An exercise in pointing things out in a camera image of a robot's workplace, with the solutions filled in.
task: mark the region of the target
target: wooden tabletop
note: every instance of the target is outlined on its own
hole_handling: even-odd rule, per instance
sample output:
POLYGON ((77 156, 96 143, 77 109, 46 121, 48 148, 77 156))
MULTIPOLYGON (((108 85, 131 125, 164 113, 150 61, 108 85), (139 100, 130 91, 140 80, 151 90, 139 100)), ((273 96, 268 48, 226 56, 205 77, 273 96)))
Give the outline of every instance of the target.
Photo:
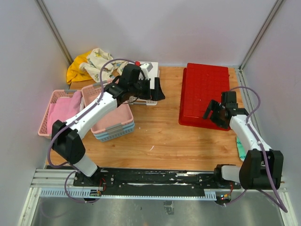
MULTIPOLYGON (((242 164, 232 130, 225 132, 179 124, 183 69, 160 67, 165 100, 156 106, 130 105, 135 121, 133 133, 104 143, 91 131, 87 133, 83 143, 92 161, 100 167, 170 170, 213 170, 217 164, 242 164)), ((233 68, 229 68, 229 75, 230 88, 237 86, 233 68)), ((73 82, 70 89, 81 89, 93 83, 73 82)), ((236 91, 238 105, 243 107, 240 91, 236 91)), ((54 164, 63 162, 54 151, 51 160, 54 164)))

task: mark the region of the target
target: pink towel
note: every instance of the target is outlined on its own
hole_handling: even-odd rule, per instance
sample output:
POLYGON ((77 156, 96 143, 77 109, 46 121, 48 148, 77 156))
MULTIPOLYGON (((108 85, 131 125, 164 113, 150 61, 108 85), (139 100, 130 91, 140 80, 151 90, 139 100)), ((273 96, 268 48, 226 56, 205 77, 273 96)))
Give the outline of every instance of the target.
POLYGON ((60 97, 55 104, 50 104, 47 117, 47 133, 51 134, 55 121, 66 121, 79 112, 81 92, 76 91, 72 97, 60 97))

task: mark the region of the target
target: teal cloth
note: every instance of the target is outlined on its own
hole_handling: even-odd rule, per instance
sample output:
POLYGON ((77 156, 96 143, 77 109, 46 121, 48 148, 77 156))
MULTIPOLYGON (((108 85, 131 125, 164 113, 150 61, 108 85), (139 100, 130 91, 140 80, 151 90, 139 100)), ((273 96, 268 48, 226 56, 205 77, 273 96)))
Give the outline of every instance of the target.
POLYGON ((238 155, 241 161, 244 161, 246 157, 246 152, 238 137, 236 137, 236 145, 237 145, 238 155))

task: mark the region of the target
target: wall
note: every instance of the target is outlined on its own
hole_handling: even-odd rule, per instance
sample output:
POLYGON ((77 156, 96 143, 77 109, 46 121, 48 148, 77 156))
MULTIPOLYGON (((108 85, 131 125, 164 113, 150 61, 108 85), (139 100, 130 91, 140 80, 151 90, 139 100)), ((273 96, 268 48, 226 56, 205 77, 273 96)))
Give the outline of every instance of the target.
POLYGON ((44 0, 71 56, 238 65, 275 0, 44 0))
POLYGON ((264 139, 284 154, 284 176, 301 222, 301 1, 286 1, 245 68, 250 87, 259 92, 264 139))
POLYGON ((67 63, 33 0, 0 2, 0 218, 19 220, 48 140, 38 129, 54 89, 65 88, 67 63))

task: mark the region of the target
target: red object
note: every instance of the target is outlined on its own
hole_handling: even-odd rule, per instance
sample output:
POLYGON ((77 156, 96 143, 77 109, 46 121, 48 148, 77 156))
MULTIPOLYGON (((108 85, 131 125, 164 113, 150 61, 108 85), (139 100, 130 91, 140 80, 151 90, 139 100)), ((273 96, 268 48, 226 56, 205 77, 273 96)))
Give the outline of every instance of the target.
POLYGON ((229 89, 227 67, 188 63, 183 72, 179 123, 185 126, 229 130, 219 128, 211 122, 211 114, 208 119, 203 119, 209 102, 212 99, 220 102, 222 92, 229 89))

